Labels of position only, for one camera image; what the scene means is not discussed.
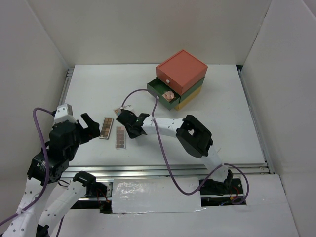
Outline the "green drawer box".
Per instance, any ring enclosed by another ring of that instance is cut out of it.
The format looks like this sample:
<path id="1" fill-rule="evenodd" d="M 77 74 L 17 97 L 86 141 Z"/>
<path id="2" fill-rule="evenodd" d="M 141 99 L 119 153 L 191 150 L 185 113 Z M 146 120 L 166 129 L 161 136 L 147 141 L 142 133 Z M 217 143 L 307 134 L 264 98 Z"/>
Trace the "green drawer box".
<path id="1" fill-rule="evenodd" d="M 200 93 L 204 78 L 205 77 L 201 78 L 182 95 L 176 93 L 175 90 L 171 89 L 158 78 L 147 83 L 147 90 L 149 90 L 153 96 L 157 96 L 158 101 L 168 110 L 180 110 Z"/>

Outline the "peach makeup sponge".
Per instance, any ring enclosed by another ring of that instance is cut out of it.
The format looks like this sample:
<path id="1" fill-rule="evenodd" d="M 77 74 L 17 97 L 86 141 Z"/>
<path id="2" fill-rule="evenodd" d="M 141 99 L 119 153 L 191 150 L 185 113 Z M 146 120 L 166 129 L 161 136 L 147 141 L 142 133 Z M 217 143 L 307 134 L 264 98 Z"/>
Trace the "peach makeup sponge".
<path id="1" fill-rule="evenodd" d="M 162 96 L 168 102 L 172 101 L 175 98 L 175 94 L 171 90 L 166 91 Z"/>

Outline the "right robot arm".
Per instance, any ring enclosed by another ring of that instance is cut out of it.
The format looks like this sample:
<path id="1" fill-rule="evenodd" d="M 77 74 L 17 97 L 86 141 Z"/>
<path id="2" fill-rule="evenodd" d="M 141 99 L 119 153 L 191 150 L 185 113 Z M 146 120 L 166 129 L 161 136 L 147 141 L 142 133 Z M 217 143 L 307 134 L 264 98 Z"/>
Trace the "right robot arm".
<path id="1" fill-rule="evenodd" d="M 218 156 L 213 147 L 212 133 L 193 115 L 185 118 L 158 118 L 150 114 L 135 115 L 130 110 L 122 110 L 116 120 L 125 127 L 129 138 L 135 139 L 141 135 L 156 134 L 169 176 L 176 188 L 184 195 L 190 196 L 211 181 L 216 194 L 226 193 L 232 187 L 233 173 Z M 202 160 L 209 171 L 207 177 L 192 192 L 180 188 L 168 163 L 161 135 L 178 139 L 184 150 L 191 156 Z"/>

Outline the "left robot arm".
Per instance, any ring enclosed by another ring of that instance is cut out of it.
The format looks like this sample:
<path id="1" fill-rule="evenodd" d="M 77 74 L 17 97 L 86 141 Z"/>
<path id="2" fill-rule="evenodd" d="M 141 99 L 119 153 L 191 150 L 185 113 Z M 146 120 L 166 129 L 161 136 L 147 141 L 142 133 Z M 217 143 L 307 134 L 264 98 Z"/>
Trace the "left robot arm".
<path id="1" fill-rule="evenodd" d="M 87 128 L 66 116 L 53 125 L 49 140 L 42 141 L 42 149 L 33 157 L 27 172 L 26 187 L 18 209 L 2 222 L 10 223 L 3 237 L 49 237 L 55 228 L 61 227 L 63 218 L 81 197 L 105 197 L 107 186 L 97 182 L 92 174 L 80 171 L 63 193 L 50 206 L 46 205 L 79 145 L 100 135 L 97 122 L 86 113 L 81 118 Z"/>

